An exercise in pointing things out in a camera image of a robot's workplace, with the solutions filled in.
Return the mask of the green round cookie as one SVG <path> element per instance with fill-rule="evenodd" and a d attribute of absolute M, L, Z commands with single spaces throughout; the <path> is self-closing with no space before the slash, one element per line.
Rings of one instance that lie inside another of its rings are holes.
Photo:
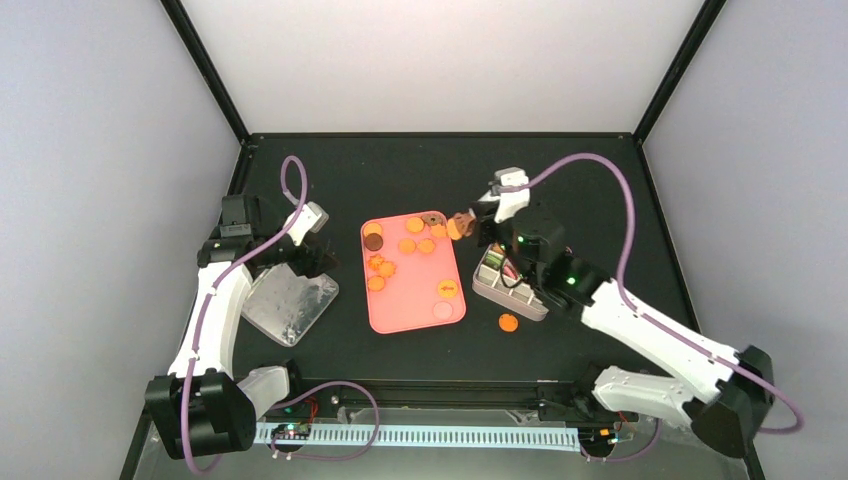
<path fill-rule="evenodd" d="M 483 259 L 483 264 L 493 270 L 499 270 L 501 268 L 503 258 L 497 255 L 486 255 Z"/>

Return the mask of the metal serving tongs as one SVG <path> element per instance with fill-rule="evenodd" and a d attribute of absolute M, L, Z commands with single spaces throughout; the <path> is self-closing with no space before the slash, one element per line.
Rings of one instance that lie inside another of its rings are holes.
<path fill-rule="evenodd" d="M 451 218 L 457 221 L 457 225 L 460 231 L 463 233 L 462 239 L 471 238 L 479 234 L 478 219 L 473 210 L 458 212 L 454 214 Z"/>

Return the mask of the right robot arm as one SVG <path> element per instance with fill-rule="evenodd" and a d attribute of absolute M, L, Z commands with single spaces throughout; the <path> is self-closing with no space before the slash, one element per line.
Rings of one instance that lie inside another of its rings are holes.
<path fill-rule="evenodd" d="M 562 309 L 664 370 L 639 374 L 591 367 L 569 392 L 572 410 L 593 419 L 603 411 L 646 414 L 688 427 L 714 451 L 745 457 L 775 403 L 772 358 L 754 345 L 738 351 L 686 328 L 633 296 L 603 269 L 575 256 L 564 228 L 538 204 L 507 219 L 497 200 L 469 209 L 470 233 L 502 249 L 518 272 L 506 286 L 526 286 L 546 309 Z"/>

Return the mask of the large round sandwich cookie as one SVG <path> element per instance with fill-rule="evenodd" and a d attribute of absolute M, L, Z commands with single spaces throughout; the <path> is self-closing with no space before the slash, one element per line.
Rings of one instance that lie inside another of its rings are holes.
<path fill-rule="evenodd" d="M 453 241 L 457 241 L 463 238 L 463 233 L 460 231 L 457 225 L 457 221 L 453 218 L 449 219 L 446 222 L 446 233 L 447 236 Z"/>

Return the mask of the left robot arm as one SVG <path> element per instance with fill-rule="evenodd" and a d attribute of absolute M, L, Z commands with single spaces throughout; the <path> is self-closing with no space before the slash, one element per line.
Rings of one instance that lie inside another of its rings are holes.
<path fill-rule="evenodd" d="M 281 265 L 316 278 L 336 259 L 316 235 L 328 221 L 313 201 L 289 216 L 255 195 L 230 195 L 197 255 L 198 288 L 185 337 L 167 374 L 151 380 L 145 409 L 167 454 L 188 463 L 250 448 L 256 423 L 286 398 L 292 363 L 258 367 L 244 379 L 233 369 L 242 309 L 256 275 Z"/>

